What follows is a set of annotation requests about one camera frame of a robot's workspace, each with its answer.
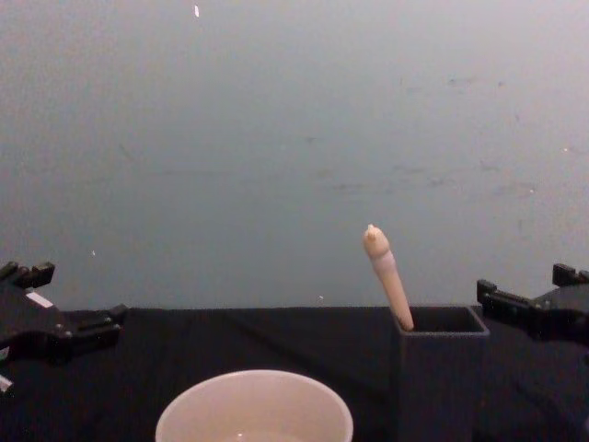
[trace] bowl rim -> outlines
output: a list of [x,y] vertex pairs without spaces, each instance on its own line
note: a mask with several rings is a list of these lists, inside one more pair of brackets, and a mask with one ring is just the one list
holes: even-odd
[[305,382],[309,385],[312,385],[312,386],[324,391],[325,393],[327,393],[336,402],[336,404],[340,408],[341,414],[343,415],[343,420],[344,420],[344,424],[345,424],[346,429],[345,429],[345,437],[342,440],[342,442],[352,442],[352,434],[353,434],[352,414],[350,413],[350,409],[348,408],[348,405],[346,405],[346,402],[340,397],[340,395],[338,393],[336,393],[334,390],[332,390],[327,385],[325,385],[325,384],[323,384],[313,378],[309,378],[304,375],[299,375],[297,373],[292,373],[290,371],[268,370],[268,369],[239,370],[239,371],[233,371],[230,373],[224,373],[222,375],[215,376],[213,378],[208,378],[208,379],[204,380],[203,382],[199,382],[198,384],[194,385],[193,387],[190,387],[186,391],[182,392],[176,399],[174,399],[166,407],[164,412],[159,417],[159,420],[157,421],[157,427],[156,427],[156,442],[165,442],[162,439],[162,437],[163,437],[162,432],[164,431],[163,430],[163,423],[166,421],[167,417],[170,416],[174,412],[174,410],[179,406],[179,404],[187,396],[193,394],[195,391],[202,390],[215,382],[219,382],[219,381],[222,381],[227,378],[240,378],[240,377],[246,377],[246,376],[260,376],[260,375],[262,375],[262,376],[272,375],[274,377],[279,377],[279,378],[297,379],[297,380],[303,381],[303,382]]

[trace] water in bowl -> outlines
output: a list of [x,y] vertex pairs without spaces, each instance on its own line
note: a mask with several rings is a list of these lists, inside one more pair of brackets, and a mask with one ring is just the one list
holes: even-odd
[[214,442],[306,442],[298,437],[268,431],[248,431]]

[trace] white bowl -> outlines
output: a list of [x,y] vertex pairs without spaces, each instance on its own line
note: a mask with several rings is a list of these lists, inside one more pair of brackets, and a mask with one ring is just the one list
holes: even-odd
[[352,415],[314,379],[237,371],[180,394],[157,423],[156,442],[351,442]]

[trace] black table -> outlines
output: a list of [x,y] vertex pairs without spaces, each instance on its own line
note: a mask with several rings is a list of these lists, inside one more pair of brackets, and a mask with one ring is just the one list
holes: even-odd
[[[391,321],[387,308],[132,309],[115,348],[65,366],[0,367],[15,382],[14,397],[0,400],[0,441],[153,441],[159,415],[182,391],[252,368],[324,382],[350,407],[354,441],[386,441]],[[491,339],[473,439],[583,440],[584,349],[485,322]]]

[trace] wall stain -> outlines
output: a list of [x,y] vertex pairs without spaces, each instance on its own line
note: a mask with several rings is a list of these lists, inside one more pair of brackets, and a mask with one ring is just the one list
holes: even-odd
[[402,164],[397,164],[393,166],[393,172],[397,172],[402,175],[418,175],[421,173],[425,173],[427,171],[426,168],[420,168],[418,166],[404,166]]
[[435,187],[443,187],[449,184],[456,184],[456,181],[452,178],[442,177],[442,178],[428,178],[427,179],[427,187],[435,188]]
[[315,173],[315,177],[320,179],[320,180],[325,180],[327,178],[333,177],[333,169],[330,168],[322,168],[319,169],[316,173]]
[[534,196],[536,192],[537,186],[533,182],[513,181],[495,188],[492,194],[496,197],[515,196],[518,198],[529,198]]
[[135,156],[132,155],[131,152],[129,152],[129,150],[123,144],[119,144],[118,148],[121,155],[127,158],[128,161],[132,163],[137,163],[137,158],[135,158]]
[[168,169],[153,172],[142,172],[138,176],[142,178],[157,178],[157,177],[195,177],[195,178],[214,178],[227,176],[230,172],[223,170],[211,169]]
[[421,87],[407,87],[405,89],[405,92],[407,93],[407,95],[417,95],[422,91],[423,91],[423,89]]
[[305,143],[307,143],[308,145],[313,145],[314,143],[321,141],[321,138],[318,138],[316,136],[309,136],[309,135],[304,137],[304,139],[305,139]]
[[501,172],[501,168],[494,164],[485,163],[484,161],[480,161],[479,169],[481,172]]
[[340,183],[334,186],[330,186],[330,188],[339,193],[358,193],[361,191],[366,190],[366,185],[362,183]]
[[448,80],[450,87],[467,87],[473,85],[477,81],[475,76],[454,77]]

